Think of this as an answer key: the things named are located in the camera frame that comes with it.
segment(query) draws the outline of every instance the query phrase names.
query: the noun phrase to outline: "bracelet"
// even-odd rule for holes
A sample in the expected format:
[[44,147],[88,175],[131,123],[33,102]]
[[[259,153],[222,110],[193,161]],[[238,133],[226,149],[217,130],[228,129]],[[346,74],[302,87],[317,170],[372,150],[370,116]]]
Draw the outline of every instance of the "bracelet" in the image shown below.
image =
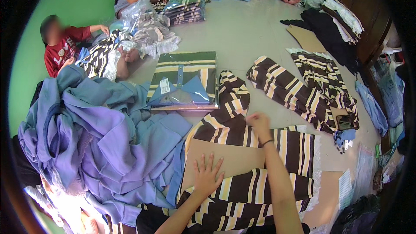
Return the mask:
[[263,144],[260,144],[259,148],[263,148],[264,145],[267,144],[267,143],[269,143],[269,142],[274,142],[274,140],[273,139],[270,139],[270,140],[264,142]]

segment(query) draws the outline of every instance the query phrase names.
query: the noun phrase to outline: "floor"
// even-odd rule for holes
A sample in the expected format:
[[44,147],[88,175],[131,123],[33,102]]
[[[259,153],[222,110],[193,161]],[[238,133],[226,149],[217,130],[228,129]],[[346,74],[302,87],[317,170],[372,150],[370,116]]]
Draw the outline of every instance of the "floor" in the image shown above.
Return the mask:
[[[230,70],[234,75],[246,81],[250,91],[250,108],[248,114],[255,111],[265,112],[271,118],[271,127],[279,128],[289,125],[307,125],[307,132],[321,136],[321,169],[323,171],[351,171],[351,179],[357,161],[357,147],[360,142],[369,147],[380,143],[380,137],[374,128],[364,105],[355,91],[355,76],[345,67],[338,65],[351,96],[358,100],[360,129],[356,132],[353,148],[341,155],[335,148],[332,135],[315,130],[296,113],[269,99],[264,92],[254,89],[246,79],[247,70],[253,62],[266,55],[282,65],[294,76],[301,79],[285,48],[300,48],[298,42],[286,31],[286,26],[279,20],[300,19],[302,9],[278,0],[237,0],[212,1],[206,5],[206,21],[173,27],[182,42],[180,52],[211,51],[217,53],[218,74]],[[151,80],[157,60],[146,60],[143,66],[132,75],[131,81],[143,83]],[[181,112],[194,125],[205,113]]]

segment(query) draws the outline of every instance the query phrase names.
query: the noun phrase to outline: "barcode tag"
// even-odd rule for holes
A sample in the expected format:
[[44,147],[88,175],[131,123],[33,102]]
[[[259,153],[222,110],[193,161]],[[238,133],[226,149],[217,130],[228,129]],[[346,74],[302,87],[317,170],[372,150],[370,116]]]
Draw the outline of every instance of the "barcode tag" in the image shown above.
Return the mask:
[[168,78],[163,79],[160,81],[160,91],[162,94],[168,93],[171,91],[171,88],[169,87],[169,80]]

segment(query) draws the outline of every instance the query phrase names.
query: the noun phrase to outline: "dotted paper sheet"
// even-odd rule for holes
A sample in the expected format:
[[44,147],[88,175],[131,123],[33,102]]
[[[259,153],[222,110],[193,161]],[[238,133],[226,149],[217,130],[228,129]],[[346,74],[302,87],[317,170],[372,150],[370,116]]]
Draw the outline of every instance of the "dotted paper sheet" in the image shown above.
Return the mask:
[[340,186],[340,212],[351,204],[352,200],[352,185],[351,174],[348,170],[338,179]]

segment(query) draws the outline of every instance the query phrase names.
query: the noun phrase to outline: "wooden door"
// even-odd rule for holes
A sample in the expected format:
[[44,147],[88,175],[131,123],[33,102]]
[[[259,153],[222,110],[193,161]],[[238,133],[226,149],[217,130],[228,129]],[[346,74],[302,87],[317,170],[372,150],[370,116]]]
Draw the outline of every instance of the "wooden door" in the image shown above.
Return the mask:
[[383,0],[340,0],[358,17],[364,27],[357,44],[357,56],[363,64],[369,62],[382,44],[391,25]]

